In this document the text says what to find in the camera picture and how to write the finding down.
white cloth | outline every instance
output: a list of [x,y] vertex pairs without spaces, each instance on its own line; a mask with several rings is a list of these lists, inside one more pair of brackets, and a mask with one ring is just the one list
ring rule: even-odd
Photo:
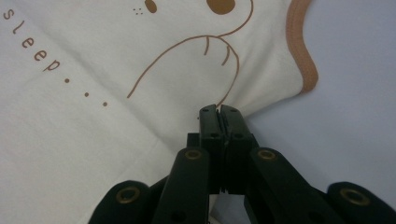
[[201,107],[311,90],[308,5],[3,1],[0,223],[86,223],[113,185],[168,175]]

brown oval eye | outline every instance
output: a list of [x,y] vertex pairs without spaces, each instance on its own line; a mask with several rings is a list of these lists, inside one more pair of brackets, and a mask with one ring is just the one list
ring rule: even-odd
[[148,8],[149,12],[155,13],[157,11],[157,5],[155,5],[155,2],[152,0],[146,0],[145,5]]
[[235,0],[206,0],[210,9],[219,15],[227,14],[233,11]]

light blue surface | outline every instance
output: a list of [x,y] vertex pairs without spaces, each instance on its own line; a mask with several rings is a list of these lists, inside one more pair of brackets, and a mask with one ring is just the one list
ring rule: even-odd
[[[396,1],[314,0],[304,39],[317,87],[250,116],[250,130],[315,188],[353,182],[396,209]],[[249,223],[244,210],[222,195],[214,214]]]

brown fabric edge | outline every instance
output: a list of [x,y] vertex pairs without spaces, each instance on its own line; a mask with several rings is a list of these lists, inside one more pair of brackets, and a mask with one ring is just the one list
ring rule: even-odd
[[311,0],[291,0],[286,18],[286,41],[303,77],[300,93],[312,91],[318,82],[318,70],[305,46],[303,36],[304,17],[310,3]]

brown letter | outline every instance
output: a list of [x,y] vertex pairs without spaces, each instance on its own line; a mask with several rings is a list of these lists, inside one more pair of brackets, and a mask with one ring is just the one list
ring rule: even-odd
[[7,14],[6,12],[3,14],[4,19],[9,20],[14,15],[14,10],[10,9]]
[[22,46],[23,46],[24,48],[27,48],[27,45],[33,46],[34,43],[35,43],[35,41],[33,40],[33,38],[29,37],[29,38],[25,39],[25,40],[22,42]]
[[44,50],[40,50],[39,52],[37,52],[37,53],[35,54],[35,60],[39,62],[41,59],[45,59],[46,56],[47,56],[47,52],[44,51]]
[[55,60],[55,61],[53,61],[52,64],[50,64],[48,67],[46,67],[46,69],[44,69],[43,72],[45,72],[47,70],[52,71],[55,68],[59,67],[59,65],[61,65],[61,63]]
[[21,26],[23,26],[24,21],[21,22],[21,24],[17,27],[15,27],[15,29],[12,31],[13,34],[17,33],[17,30],[21,28]]

